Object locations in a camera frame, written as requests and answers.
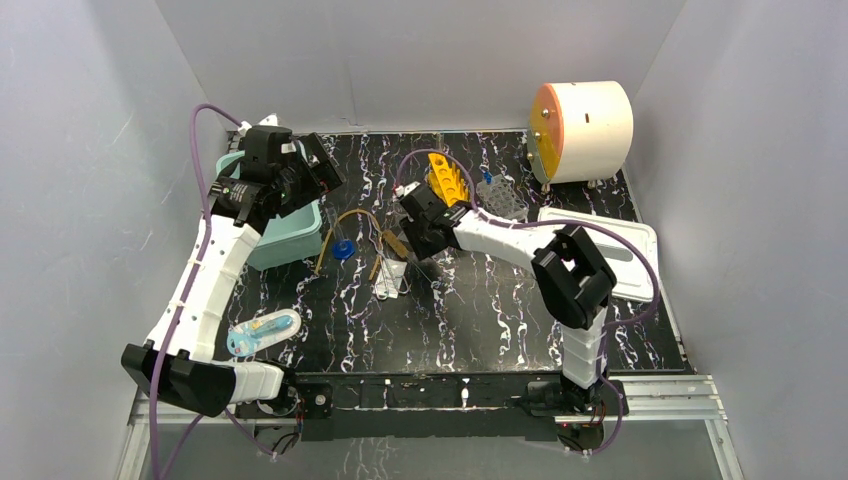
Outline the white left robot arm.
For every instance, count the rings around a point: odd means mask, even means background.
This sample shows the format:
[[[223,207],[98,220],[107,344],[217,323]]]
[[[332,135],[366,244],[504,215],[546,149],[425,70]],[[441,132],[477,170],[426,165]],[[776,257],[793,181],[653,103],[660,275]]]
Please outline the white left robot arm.
[[[152,403],[162,401],[214,417],[260,400],[275,416],[294,411],[293,372],[277,362],[224,362],[215,357],[226,306],[269,222],[340,187],[344,178],[321,137],[279,126],[254,126],[239,159],[211,183],[198,237],[162,317],[121,365]]]

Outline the blue round cap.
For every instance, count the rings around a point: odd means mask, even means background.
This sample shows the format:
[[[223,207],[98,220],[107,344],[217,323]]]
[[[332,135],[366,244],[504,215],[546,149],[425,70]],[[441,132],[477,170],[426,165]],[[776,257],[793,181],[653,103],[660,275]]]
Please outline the blue round cap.
[[[356,253],[356,246],[352,240],[339,240],[332,245],[331,252],[336,260],[344,261]]]

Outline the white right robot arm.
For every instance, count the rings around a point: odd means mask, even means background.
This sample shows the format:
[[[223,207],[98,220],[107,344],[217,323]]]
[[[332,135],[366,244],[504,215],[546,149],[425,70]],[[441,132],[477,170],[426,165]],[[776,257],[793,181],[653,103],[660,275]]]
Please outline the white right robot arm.
[[[486,254],[529,272],[561,335],[565,405],[590,413],[603,399],[606,319],[617,279],[587,231],[521,228],[489,217],[465,201],[447,205],[429,186],[413,182],[395,190],[400,221],[413,252],[429,258],[448,248]]]

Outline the brown test tube brush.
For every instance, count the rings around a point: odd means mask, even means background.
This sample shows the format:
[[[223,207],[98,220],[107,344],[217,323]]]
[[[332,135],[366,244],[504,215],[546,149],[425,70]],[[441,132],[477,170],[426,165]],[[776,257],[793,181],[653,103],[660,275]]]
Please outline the brown test tube brush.
[[[387,244],[391,251],[400,259],[407,260],[409,258],[409,249],[394,232],[386,229],[382,232],[382,237],[384,243]]]

